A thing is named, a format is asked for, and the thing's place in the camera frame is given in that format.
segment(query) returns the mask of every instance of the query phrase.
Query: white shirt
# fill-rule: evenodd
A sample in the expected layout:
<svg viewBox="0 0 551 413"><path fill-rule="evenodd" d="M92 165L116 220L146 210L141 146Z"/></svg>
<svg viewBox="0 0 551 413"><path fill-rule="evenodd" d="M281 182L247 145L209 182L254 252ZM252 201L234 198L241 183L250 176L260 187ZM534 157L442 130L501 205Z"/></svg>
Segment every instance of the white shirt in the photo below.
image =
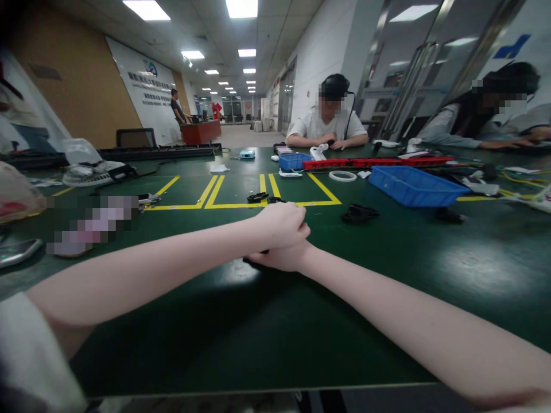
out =
<svg viewBox="0 0 551 413"><path fill-rule="evenodd" d="M319 139L325 134L334 132L337 135L337 140L342 141L344 139L344 131L346 129L349 114L348 110L341 110L339 114L331 119L329 124L325 124L323 120L321 120L319 109L314 107L306 112L304 116L297 119L297 122L287 134L287 139L293 134L308 139ZM360 119L358 119L356 112L352 111L346 137L351 138L356 135L367 135L367 131L360 122Z"/></svg>
<svg viewBox="0 0 551 413"><path fill-rule="evenodd" d="M45 127L40 118L33 112L29 105L1 84L0 102L11 105L11 109L7 112L0 112L11 124L29 127Z"/></svg>

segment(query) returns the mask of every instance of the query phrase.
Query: person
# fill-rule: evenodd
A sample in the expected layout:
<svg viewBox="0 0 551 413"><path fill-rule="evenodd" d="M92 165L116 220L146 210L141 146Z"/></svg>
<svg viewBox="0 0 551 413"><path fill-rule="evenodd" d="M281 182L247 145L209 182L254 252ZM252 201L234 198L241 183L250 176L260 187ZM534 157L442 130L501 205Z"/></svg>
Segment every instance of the person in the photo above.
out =
<svg viewBox="0 0 551 413"><path fill-rule="evenodd" d="M178 104L178 91L172 88L170 90L170 94L172 95L172 99L170 100L170 107L172 107L172 110L174 111L174 115L176 116L176 120L178 121L178 124L183 125L188 123L186 120L186 117L191 118L191 115L188 115L182 112L182 108Z"/></svg>
<svg viewBox="0 0 551 413"><path fill-rule="evenodd" d="M78 263L1 302L0 366L9 379L0 383L0 402L15 400L5 397L15 393L27 402L40 399L51 411L84 411L84 394L67 358L96 325L246 256L264 266L300 272L329 289L480 408L551 406L551 354L451 304L314 247L306 240L310 228L304 217L305 208L292 202L270 204L244 221Z"/></svg>
<svg viewBox="0 0 551 413"><path fill-rule="evenodd" d="M501 130L525 136L533 142L551 139L551 103L533 107L507 122Z"/></svg>
<svg viewBox="0 0 551 413"><path fill-rule="evenodd" d="M340 150L365 145L367 131L356 112L342 108L349 86L340 73L328 76L320 86L318 105L297 119L287 134L287 145L312 147L333 141L331 149Z"/></svg>
<svg viewBox="0 0 551 413"><path fill-rule="evenodd" d="M26 140L29 149L57 153L48 142L48 129L23 100L23 96L7 80L0 79L0 113Z"/></svg>
<svg viewBox="0 0 551 413"><path fill-rule="evenodd" d="M490 72L481 87L473 87L444 106L417 138L426 143L481 149L530 146L528 139L500 131L492 118L507 101L535 93L539 79L536 69L526 62Z"/></svg>

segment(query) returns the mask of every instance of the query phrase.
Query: plastic bag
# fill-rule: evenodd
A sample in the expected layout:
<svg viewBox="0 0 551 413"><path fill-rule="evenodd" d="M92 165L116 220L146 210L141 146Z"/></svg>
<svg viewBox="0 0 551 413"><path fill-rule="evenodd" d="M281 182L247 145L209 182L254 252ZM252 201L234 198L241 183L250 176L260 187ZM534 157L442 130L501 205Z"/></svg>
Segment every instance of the plastic bag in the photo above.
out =
<svg viewBox="0 0 551 413"><path fill-rule="evenodd" d="M23 219L46 209L46 198L17 169L0 162L0 223Z"/></svg>

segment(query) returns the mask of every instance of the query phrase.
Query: red desk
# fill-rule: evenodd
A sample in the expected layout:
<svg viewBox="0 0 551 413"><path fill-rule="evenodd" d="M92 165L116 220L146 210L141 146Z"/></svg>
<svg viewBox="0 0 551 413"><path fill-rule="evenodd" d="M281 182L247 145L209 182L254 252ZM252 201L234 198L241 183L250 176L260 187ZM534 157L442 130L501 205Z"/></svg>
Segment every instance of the red desk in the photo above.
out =
<svg viewBox="0 0 551 413"><path fill-rule="evenodd" d="M222 135L219 120L211 120L210 122L187 123L180 126L182 133L182 141L186 145L199 145L208 143Z"/></svg>

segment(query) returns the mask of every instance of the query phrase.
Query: blue plastic tray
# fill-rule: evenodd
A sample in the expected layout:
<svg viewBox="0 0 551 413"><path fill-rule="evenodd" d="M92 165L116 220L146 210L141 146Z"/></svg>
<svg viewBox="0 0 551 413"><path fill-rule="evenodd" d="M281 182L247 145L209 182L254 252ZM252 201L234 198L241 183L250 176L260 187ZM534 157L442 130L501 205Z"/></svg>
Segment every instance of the blue plastic tray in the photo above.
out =
<svg viewBox="0 0 551 413"><path fill-rule="evenodd" d="M282 171L302 170L302 163L311 161L312 157L303 153L280 155L280 168Z"/></svg>
<svg viewBox="0 0 551 413"><path fill-rule="evenodd" d="M369 182L406 207L448 207L470 192L410 166L374 166L371 171Z"/></svg>

